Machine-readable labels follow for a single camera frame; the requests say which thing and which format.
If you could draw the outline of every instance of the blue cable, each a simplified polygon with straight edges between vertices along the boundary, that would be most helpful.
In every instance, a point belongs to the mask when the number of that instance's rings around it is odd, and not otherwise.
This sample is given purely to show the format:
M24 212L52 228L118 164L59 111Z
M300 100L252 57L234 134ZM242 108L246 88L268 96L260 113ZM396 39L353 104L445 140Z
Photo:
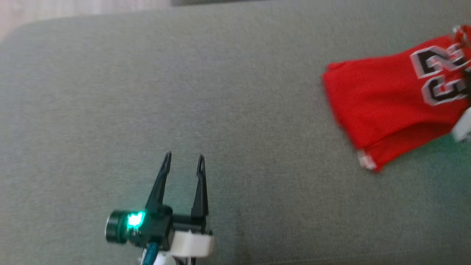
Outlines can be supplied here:
M159 253L159 246L156 243L150 243L147 246L146 254L142 259L142 265L154 265L157 254Z

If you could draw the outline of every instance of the gray fabric surface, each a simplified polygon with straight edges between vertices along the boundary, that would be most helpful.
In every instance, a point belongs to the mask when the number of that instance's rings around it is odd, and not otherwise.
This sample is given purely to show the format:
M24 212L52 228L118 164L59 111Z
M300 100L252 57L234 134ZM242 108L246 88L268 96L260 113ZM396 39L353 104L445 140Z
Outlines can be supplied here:
M202 264L464 264L471 146L447 136L359 167L320 75L469 23L469 0L287 0L27 25L0 45L0 264L134 264L107 244L143 207L189 213L206 156Z

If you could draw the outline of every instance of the camera lens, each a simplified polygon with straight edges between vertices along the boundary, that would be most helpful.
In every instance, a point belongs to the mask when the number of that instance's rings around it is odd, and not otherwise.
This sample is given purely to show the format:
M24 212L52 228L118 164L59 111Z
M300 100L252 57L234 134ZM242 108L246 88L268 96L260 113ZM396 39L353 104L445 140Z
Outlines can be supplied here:
M125 244L129 211L113 211L106 222L105 237L110 243Z

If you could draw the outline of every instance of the basketball jersey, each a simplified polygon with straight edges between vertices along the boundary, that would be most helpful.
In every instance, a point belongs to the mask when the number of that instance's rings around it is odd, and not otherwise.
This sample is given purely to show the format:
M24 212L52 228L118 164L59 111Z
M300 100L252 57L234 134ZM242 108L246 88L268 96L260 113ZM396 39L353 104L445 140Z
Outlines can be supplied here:
M442 36L392 56L329 64L322 76L326 94L361 165L380 171L450 133L468 107L463 70L469 59L470 47Z

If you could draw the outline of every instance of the green led light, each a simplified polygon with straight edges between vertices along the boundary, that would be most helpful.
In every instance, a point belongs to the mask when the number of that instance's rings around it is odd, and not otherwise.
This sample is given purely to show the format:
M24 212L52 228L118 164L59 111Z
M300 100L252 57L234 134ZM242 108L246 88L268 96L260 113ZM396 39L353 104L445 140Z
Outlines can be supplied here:
M140 211L137 214L128 215L128 228L138 229L142 225L145 215L146 213L143 211Z

